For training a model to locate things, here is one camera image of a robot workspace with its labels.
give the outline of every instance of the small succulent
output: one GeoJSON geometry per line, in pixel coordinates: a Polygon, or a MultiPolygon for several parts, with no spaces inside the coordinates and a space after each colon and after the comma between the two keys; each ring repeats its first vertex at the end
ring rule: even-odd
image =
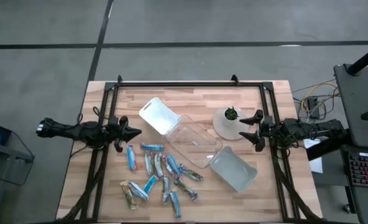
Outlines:
{"type": "Polygon", "coordinates": [[[227,110],[225,112],[225,116],[230,121],[234,121],[235,119],[237,119],[239,117],[238,114],[236,113],[234,107],[227,108],[227,110]]]}

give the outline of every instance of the keyboard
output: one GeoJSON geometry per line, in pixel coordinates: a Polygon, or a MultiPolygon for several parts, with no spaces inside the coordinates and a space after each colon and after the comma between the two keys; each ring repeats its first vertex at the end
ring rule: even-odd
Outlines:
{"type": "Polygon", "coordinates": [[[368,187],[368,156],[348,155],[352,184],[368,187]]]}

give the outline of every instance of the wooden tabletop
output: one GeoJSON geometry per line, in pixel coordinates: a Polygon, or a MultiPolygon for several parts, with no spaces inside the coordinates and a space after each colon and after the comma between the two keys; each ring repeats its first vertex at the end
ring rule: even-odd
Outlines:
{"type": "MultiPolygon", "coordinates": [[[[273,81],[273,83],[281,119],[296,118],[297,114],[289,82],[273,81]]],[[[93,113],[92,107],[101,106],[103,89],[104,82],[89,83],[82,110],[83,121],[97,121],[98,117],[93,113]]],[[[250,189],[240,194],[209,167],[199,169],[192,165],[139,116],[139,110],[154,97],[159,97],[174,113],[188,115],[218,139],[220,137],[215,133],[212,125],[213,114],[218,109],[234,106],[243,110],[247,116],[253,116],[257,109],[262,109],[260,91],[254,87],[119,88],[116,116],[126,115],[129,118],[129,126],[142,130],[142,134],[130,142],[134,146],[137,156],[138,170],[131,172],[128,169],[125,144],[122,145],[125,149],[123,153],[117,153],[111,145],[106,166],[99,222],[273,222],[282,220],[268,145],[262,152],[255,152],[254,146],[243,138],[237,141],[222,139],[225,146],[231,146],[239,157],[258,170],[258,178],[253,182],[250,189]],[[137,210],[128,209],[119,184],[122,181],[131,180],[140,186],[144,186],[149,179],[145,171],[144,152],[139,147],[141,142],[165,144],[164,153],[173,154],[178,163],[183,163],[205,177],[202,182],[183,178],[185,183],[198,193],[199,199],[192,202],[186,193],[178,189],[182,213],[180,220],[174,219],[170,204],[162,205],[161,203],[162,181],[156,183],[147,203],[141,202],[137,210]]],[[[107,105],[107,112],[109,111],[110,102],[111,98],[107,105]]],[[[255,127],[250,127],[249,131],[253,133],[255,127]]],[[[73,151],[83,146],[83,143],[75,143],[73,151]]],[[[84,191],[90,157],[91,150],[86,149],[71,158],[57,218],[63,217],[84,191]]],[[[291,150],[290,166],[297,192],[312,211],[322,217],[320,203],[304,149],[291,150]]],[[[286,195],[286,201],[289,207],[288,195],[286,195]]],[[[288,208],[288,212],[291,217],[291,214],[293,214],[291,208],[288,208]]]]}

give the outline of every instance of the concrete floor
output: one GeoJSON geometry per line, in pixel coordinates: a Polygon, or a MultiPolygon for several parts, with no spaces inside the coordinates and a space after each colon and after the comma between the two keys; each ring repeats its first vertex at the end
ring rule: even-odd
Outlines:
{"type": "MultiPolygon", "coordinates": [[[[0,1],[0,44],[95,44],[106,5],[0,1]]],[[[108,43],[339,40],[368,40],[368,0],[115,0],[105,37],[108,43]]],[[[118,74],[125,80],[227,80],[236,74],[242,80],[289,80],[297,89],[332,79],[334,65],[367,51],[368,45],[104,49],[95,80],[118,74]]],[[[27,183],[5,195],[0,223],[54,219],[72,141],[38,138],[35,127],[44,117],[74,123],[93,55],[94,49],[0,50],[0,125],[19,133],[36,155],[27,183]]],[[[327,119],[346,126],[340,99],[335,103],[327,119]]],[[[325,218],[357,222],[341,211],[344,189],[317,191],[325,218]]]]}

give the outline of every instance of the yellow cable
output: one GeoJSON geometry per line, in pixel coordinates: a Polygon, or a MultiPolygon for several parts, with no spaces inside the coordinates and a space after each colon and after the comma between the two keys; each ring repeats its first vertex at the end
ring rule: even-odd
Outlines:
{"type": "Polygon", "coordinates": [[[309,90],[309,92],[306,94],[306,96],[301,100],[301,109],[303,110],[303,111],[306,111],[306,112],[311,112],[311,110],[306,110],[306,109],[304,109],[304,101],[307,99],[307,97],[308,97],[308,95],[310,95],[311,94],[311,92],[314,90],[314,89],[316,89],[316,88],[318,88],[318,87],[320,87],[320,86],[322,86],[322,85],[331,85],[331,86],[333,86],[333,87],[337,87],[335,84],[333,84],[333,83],[330,83],[330,82],[326,82],[326,83],[322,83],[322,84],[319,84],[319,85],[316,85],[316,86],[314,86],[312,89],[310,89],[309,90]]]}

